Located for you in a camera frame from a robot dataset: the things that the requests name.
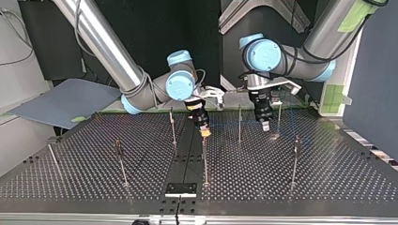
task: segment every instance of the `wire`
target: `wire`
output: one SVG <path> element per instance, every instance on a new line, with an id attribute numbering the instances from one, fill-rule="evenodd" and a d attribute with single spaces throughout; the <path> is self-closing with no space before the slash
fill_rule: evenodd
<path id="1" fill-rule="evenodd" d="M 370 5 L 373 5 L 375 7 L 381 7 L 381 8 L 386 6 L 389 3 L 389 0 L 386 0 L 384 2 L 377 2 L 375 0 L 363 0 L 363 1 L 365 1 L 366 3 L 369 3 Z"/>
<path id="2" fill-rule="evenodd" d="M 76 10 L 75 10 L 75 24 L 74 24 L 74 33 L 75 33 L 75 37 L 76 37 L 76 41 L 79 44 L 80 48 L 87 54 L 96 57 L 95 54 L 91 53 L 88 49 L 86 49 L 84 47 L 84 45 L 82 44 L 82 42 L 80 41 L 79 35 L 79 20 L 80 20 L 80 3 L 82 2 L 82 0 L 77 0 L 76 2 Z"/>
<path id="3" fill-rule="evenodd" d="M 305 81 L 301 80 L 301 83 L 302 83 L 302 86 L 304 87 L 304 91 L 310 96 L 310 98 L 313 100 L 313 103 L 316 105 L 316 107 L 318 109 L 320 109 L 318 103 L 316 103 L 316 101 L 315 101 L 315 98 L 311 95 L 310 91 L 308 91 L 308 88 L 307 88 L 307 85 L 305 84 Z"/>
<path id="4" fill-rule="evenodd" d="M 293 24 L 293 22 L 294 22 L 294 14 L 295 14 L 296 8 L 297 8 L 297 0 L 295 0 L 295 5 L 293 6 L 294 11 L 292 12 L 292 19 L 291 19 L 291 23 L 292 23 L 292 24 Z M 318 60 L 318 61 L 312 61 L 312 60 L 307 60 L 307 59 L 299 58 L 299 50 L 298 50 L 298 48 L 293 47 L 295 53 L 292 54 L 292 53 L 288 52 L 288 51 L 283 47 L 283 45 L 282 45 L 279 41 L 277 41 L 277 40 L 275 40 L 275 39 L 272 39 L 272 38 L 269 38 L 269 37 L 262 37 L 262 38 L 259 38 L 259 39 L 255 39 L 255 40 L 249 42 L 249 43 L 245 46 L 245 48 L 244 48 L 244 50 L 243 50 L 243 52 L 242 52 L 242 61 L 243 61 L 243 64 L 244 64 L 245 67 L 246 67 L 247 69 L 249 69 L 250 71 L 245 72 L 245 73 L 242 73 L 242 74 L 240 74 L 238 77 L 241 79 L 243 76 L 245 76 L 245 75 L 247 75 L 247 74 L 256 74 L 256 75 L 261 76 L 261 75 L 259 74 L 258 71 L 255 71 L 255 70 L 250 69 L 250 66 L 249 66 L 248 62 L 246 61 L 246 57 L 245 57 L 246 52 L 247 52 L 248 49 L 249 49 L 249 46 L 250 46 L 251 44 L 253 44 L 255 41 L 258 41 L 258 40 L 260 40 L 260 39 L 270 39 L 270 40 L 274 41 L 274 42 L 279 46 L 279 48 L 281 49 L 281 52 L 282 52 L 282 54 L 283 54 L 284 62 L 285 62 L 285 63 L 284 63 L 284 73 L 283 73 L 282 75 L 283 75 L 283 76 L 287 76 L 287 75 L 289 75 L 289 74 L 293 71 L 294 67 L 296 66 L 296 62 L 297 62 L 297 61 L 300 61 L 300 62 L 303 62 L 303 63 L 308 63 L 308 64 L 319 64 L 319 65 L 320 65 L 320 64 L 329 63 L 329 62 L 331 62 L 331 61 L 333 61 L 333 60 L 336 60 L 336 59 L 338 59 L 339 57 L 341 57 L 341 56 L 342 56 L 344 53 L 346 53 L 346 52 L 348 51 L 348 49 L 353 45 L 353 43 L 354 43 L 355 40 L 357 39 L 357 37 L 358 37 L 360 31 L 362 30 L 363 26 L 366 24 L 367 20 L 368 20 L 370 17 L 371 17 L 371 15 L 367 15 L 367 16 L 365 17 L 365 19 L 363 20 L 362 24 L 361 24 L 360 27 L 357 29 L 356 33 L 355 33 L 354 36 L 351 38 L 351 40 L 349 41 L 349 43 L 345 46 L 345 48 L 344 48 L 340 53 L 336 54 L 335 56 L 332 56 L 331 58 L 321 58 L 321 57 L 318 57 L 318 56 L 316 56 L 316 55 L 313 55 L 313 54 L 311 54 L 311 53 L 305 48 L 305 46 L 302 46 L 302 50 L 303 50 L 303 51 L 305 51 L 309 56 L 311 56 L 313 59 Z M 287 56 L 289 56 L 289 57 L 291 57 L 291 58 L 293 59 L 293 62 L 292 62 L 292 64 L 290 65 L 290 68 L 289 68 L 289 66 L 288 66 Z"/>
<path id="5" fill-rule="evenodd" d="M 206 77 L 206 71 L 205 71 L 204 69 L 198 68 L 198 69 L 196 69 L 196 72 L 197 72 L 197 71 L 201 71 L 201 72 L 202 72 L 202 79 L 200 80 L 200 82 L 198 82 L 198 83 L 195 85 L 195 89 L 193 89 L 193 90 L 196 90 L 196 88 L 198 88 L 200 85 L 202 85 L 202 82 L 205 80 L 205 77 Z"/>
<path id="6" fill-rule="evenodd" d="M 324 61 L 324 62 L 330 62 L 333 61 L 335 59 L 338 59 L 340 56 L 342 56 L 345 52 L 348 51 L 348 49 L 352 46 L 352 44 L 354 43 L 354 41 L 357 39 L 357 36 L 360 34 L 360 31 L 362 30 L 363 26 L 366 24 L 366 21 L 369 20 L 369 18 L 371 17 L 371 15 L 367 15 L 365 17 L 365 19 L 363 20 L 362 24 L 360 25 L 360 27 L 357 29 L 357 32 L 355 33 L 355 35 L 351 38 L 351 40 L 349 41 L 349 43 L 347 44 L 347 46 L 345 46 L 345 48 L 338 53 L 337 55 L 331 57 L 331 58 L 321 58 L 318 57 L 316 55 L 311 54 L 306 48 L 305 46 L 302 46 L 302 50 L 305 51 L 308 55 L 310 55 L 312 58 L 320 60 L 320 61 Z"/>
<path id="7" fill-rule="evenodd" d="M 31 45 L 27 40 L 25 40 L 25 39 L 23 39 L 23 38 L 21 37 L 21 35 L 18 33 L 18 31 L 17 31 L 17 29 L 14 27 L 14 25 L 13 25 L 13 24 L 11 23 L 11 21 L 6 17 L 6 13 L 11 14 L 12 16 L 14 16 L 15 18 L 18 19 L 18 21 L 21 23 L 21 26 L 23 27 L 23 31 L 24 31 L 25 36 L 26 36 L 26 39 L 27 39 L 28 35 L 27 35 L 26 27 L 25 27 L 25 25 L 24 25 L 22 19 L 21 19 L 16 13 L 14 13 L 14 12 L 11 11 L 11 10 L 9 10 L 8 8 L 1 7 L 0 9 L 1 9 L 0 15 L 3 17 L 3 19 L 4 19 L 5 22 L 8 24 L 8 26 L 10 26 L 10 28 L 12 28 L 12 30 L 17 34 L 17 37 L 18 37 L 26 46 L 28 46 L 28 47 L 30 48 L 30 52 L 29 52 L 29 54 L 28 54 L 26 57 L 24 57 L 24 58 L 22 58 L 22 59 L 19 59 L 19 60 L 16 60 L 16 61 L 12 61 L 12 62 L 1 63 L 1 64 L 0 64 L 0 67 L 1 67 L 1 66 L 8 66 L 8 65 L 12 65 L 12 64 L 21 63 L 22 61 L 28 59 L 28 58 L 33 54 L 34 51 L 33 51 L 32 45 Z"/>
<path id="8" fill-rule="evenodd" d="M 196 96 L 196 95 L 192 95 L 192 96 L 193 96 L 193 97 L 200 98 L 200 99 L 204 100 L 205 102 L 208 102 L 208 103 L 212 104 L 212 105 L 215 106 L 217 109 L 219 108 L 219 106 L 218 106 L 216 103 L 212 102 L 212 101 L 209 100 L 209 99 L 205 99 L 205 98 L 203 98 L 203 97 Z"/>
<path id="9" fill-rule="evenodd" d="M 1 66 L 7 66 L 7 65 L 12 65 L 12 64 L 21 63 L 22 61 L 25 61 L 26 59 L 28 59 L 32 54 L 33 54 L 33 49 L 30 50 L 30 53 L 29 53 L 25 58 L 22 58 L 22 59 L 13 61 L 13 62 L 2 63 L 2 64 L 0 64 L 0 67 L 1 67 Z"/>
<path id="10" fill-rule="evenodd" d="M 6 24 L 12 29 L 14 30 L 15 34 L 18 36 L 18 38 L 25 44 L 27 45 L 29 48 L 33 48 L 32 45 L 29 43 L 29 38 L 27 35 L 27 30 L 26 30 L 26 26 L 23 23 L 23 20 L 13 11 L 7 9 L 7 8 L 1 8 L 2 10 L 2 17 L 3 19 L 6 21 Z M 11 21 L 7 18 L 6 13 L 9 13 L 10 15 L 14 16 L 18 22 L 21 24 L 22 28 L 23 28 L 23 32 L 24 32 L 24 36 L 25 38 L 23 38 L 20 33 L 18 33 L 17 29 L 15 28 L 15 26 L 11 23 Z"/>

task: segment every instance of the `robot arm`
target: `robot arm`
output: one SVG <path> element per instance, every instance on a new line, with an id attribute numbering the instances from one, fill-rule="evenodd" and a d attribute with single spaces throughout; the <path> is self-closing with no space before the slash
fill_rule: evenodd
<path id="1" fill-rule="evenodd" d="M 382 6 L 388 3 L 385 0 L 376 2 L 384 2 Z M 336 59 L 350 47 L 369 18 L 366 13 L 358 14 L 358 8 L 368 8 L 369 13 L 374 13 L 379 6 L 374 4 L 374 1 L 368 0 L 330 1 L 313 31 L 299 49 L 282 45 L 262 34 L 240 40 L 239 47 L 247 71 L 250 100 L 254 103 L 256 120 L 262 123 L 264 131 L 269 130 L 268 121 L 272 118 L 270 87 L 276 80 L 271 79 L 269 73 L 282 75 L 277 79 L 284 81 L 284 85 L 290 86 L 293 95 L 300 87 L 288 82 L 285 77 L 308 82 L 326 81 L 336 68 Z M 355 24 L 353 29 L 346 31 L 342 29 L 346 18 L 350 20 L 355 18 L 354 21 L 359 23 Z"/>
<path id="2" fill-rule="evenodd" d="M 170 72 L 151 81 L 130 57 L 94 0 L 54 2 L 73 26 L 76 26 L 76 16 L 79 14 L 76 26 L 78 32 L 119 85 L 123 94 L 122 103 L 128 113 L 146 111 L 171 98 L 186 101 L 187 108 L 192 111 L 193 121 L 201 131 L 203 130 L 202 135 L 209 135 L 205 103 L 201 99 L 201 89 L 196 85 L 196 70 L 188 51 L 170 54 L 167 58 Z M 199 97 L 199 101 L 202 102 L 194 108 L 193 95 Z"/>

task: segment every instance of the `perforated metal table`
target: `perforated metal table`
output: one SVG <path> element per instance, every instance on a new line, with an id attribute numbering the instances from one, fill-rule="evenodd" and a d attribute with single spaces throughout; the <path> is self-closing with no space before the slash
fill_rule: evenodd
<path id="1" fill-rule="evenodd" d="M 398 222 L 398 173 L 333 123 L 311 110 L 286 110 L 274 139 L 276 121 L 263 132 L 252 112 L 242 115 L 239 144 L 238 112 L 210 114 L 210 185 L 204 186 L 202 139 L 187 114 L 174 114 L 176 149 L 168 113 L 97 114 L 53 145 L 59 169 L 45 148 L 0 178 L 0 221 L 9 213 L 52 213 L 119 215 L 125 222 L 126 216 L 174 221 L 176 215 L 203 216 L 207 223 Z M 292 186 L 296 135 L 302 152 Z M 114 153 L 117 138 L 129 187 Z M 165 198 L 169 183 L 197 184 L 196 198 Z"/>

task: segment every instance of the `white wall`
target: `white wall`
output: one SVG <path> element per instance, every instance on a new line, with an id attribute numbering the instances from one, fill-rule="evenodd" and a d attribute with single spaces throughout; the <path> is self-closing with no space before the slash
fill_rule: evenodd
<path id="1" fill-rule="evenodd" d="M 9 8 L 21 16 L 17 0 L 1 0 L 0 8 Z M 23 34 L 18 21 L 9 18 Z M 15 36 L 3 18 L 0 18 L 0 31 L 0 64 L 29 54 L 30 49 Z M 0 67 L 0 109 L 48 90 L 35 55 L 19 64 Z"/>
<path id="2" fill-rule="evenodd" d="M 17 0 L 0 0 L 0 8 L 8 8 L 21 16 Z M 23 34 L 18 21 L 9 18 Z M 30 53 L 3 18 L 0 18 L 0 31 L 0 64 Z M 48 90 L 35 55 L 18 64 L 0 66 L 0 176 L 44 147 L 46 140 L 54 135 L 50 126 L 2 113 Z"/>

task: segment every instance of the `vertical pin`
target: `vertical pin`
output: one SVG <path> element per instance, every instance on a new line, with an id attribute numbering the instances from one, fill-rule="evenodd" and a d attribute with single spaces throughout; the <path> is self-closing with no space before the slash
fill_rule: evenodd
<path id="1" fill-rule="evenodd" d="M 59 164 L 58 164 L 58 159 L 56 159 L 56 156 L 55 156 L 55 152 L 54 152 L 54 150 L 53 150 L 53 147 L 51 146 L 50 143 L 47 144 L 47 146 L 48 146 L 49 149 L 50 149 L 51 156 L 53 157 L 53 161 L 55 162 L 56 166 L 59 166 Z"/>
<path id="2" fill-rule="evenodd" d="M 173 145 L 176 151 L 176 129 L 175 129 L 175 121 L 173 118 L 173 107 L 170 109 L 170 123 L 172 124 L 172 131 L 173 131 Z"/>
<path id="3" fill-rule="evenodd" d="M 202 140 L 202 149 L 203 149 L 203 161 L 205 163 L 205 186 L 208 186 L 208 175 L 207 175 L 207 139 L 203 138 Z"/>
<path id="4" fill-rule="evenodd" d="M 52 156 L 53 161 L 54 161 L 54 163 L 55 163 L 56 169 L 58 170 L 59 175 L 61 176 L 61 179 L 63 179 L 63 178 L 62 178 L 62 173 L 61 173 L 61 168 L 59 167 L 58 159 L 56 158 L 56 155 L 55 155 L 55 152 L 54 152 L 54 150 L 53 150 L 53 147 L 51 146 L 50 143 L 47 144 L 47 146 L 48 146 L 49 149 L 50 149 L 50 153 L 51 153 L 51 156 Z"/>
<path id="5" fill-rule="evenodd" d="M 279 111 L 278 111 L 278 131 L 277 131 L 278 136 L 281 135 L 281 115 L 282 115 L 282 103 L 279 105 Z"/>
<path id="6" fill-rule="evenodd" d="M 299 135 L 296 136 L 293 150 L 295 153 L 295 163 L 293 165 L 291 190 L 293 190 L 293 187 L 296 184 L 296 170 L 298 166 L 299 154 L 301 152 L 301 138 L 299 137 Z"/>
<path id="7" fill-rule="evenodd" d="M 124 167 L 124 164 L 123 164 L 124 152 L 123 152 L 122 144 L 121 144 L 121 141 L 120 141 L 119 138 L 117 138 L 116 141 L 115 141 L 115 154 L 117 156 L 117 159 L 120 162 L 120 168 L 121 168 L 122 173 L 123 173 L 123 178 L 124 178 L 124 184 L 123 185 L 125 187 L 128 187 L 130 184 L 129 184 L 129 181 L 127 180 L 126 170 L 125 170 L 125 167 Z"/>
<path id="8" fill-rule="evenodd" d="M 238 137 L 238 141 L 239 143 L 242 142 L 242 107 L 239 105 L 239 137 Z"/>
<path id="9" fill-rule="evenodd" d="M 275 105 L 279 105 L 279 110 L 278 110 L 278 126 L 276 129 L 276 133 L 272 135 L 271 139 L 272 140 L 277 140 L 279 137 L 281 137 L 281 116 L 282 116 L 282 102 L 277 101 L 274 103 Z"/>

